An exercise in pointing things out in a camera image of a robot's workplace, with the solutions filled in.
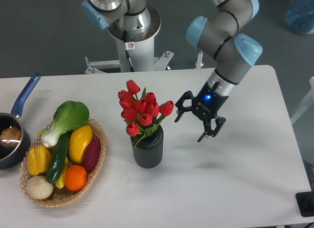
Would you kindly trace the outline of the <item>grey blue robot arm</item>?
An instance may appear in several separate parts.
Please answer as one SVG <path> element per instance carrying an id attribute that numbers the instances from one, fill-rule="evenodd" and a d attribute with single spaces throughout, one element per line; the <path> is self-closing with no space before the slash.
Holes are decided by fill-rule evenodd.
<path id="1" fill-rule="evenodd" d="M 218 14 L 212 20 L 195 18 L 186 38 L 218 65 L 198 95 L 187 91 L 176 102 L 178 116 L 192 112 L 203 122 L 203 137 L 217 135 L 225 122 L 218 110 L 262 54 L 258 42 L 238 32 L 257 14 L 258 0 L 212 1 Z M 161 21 L 146 0 L 84 0 L 81 6 L 95 27 L 115 38 L 122 72 L 156 69 L 154 37 Z"/>

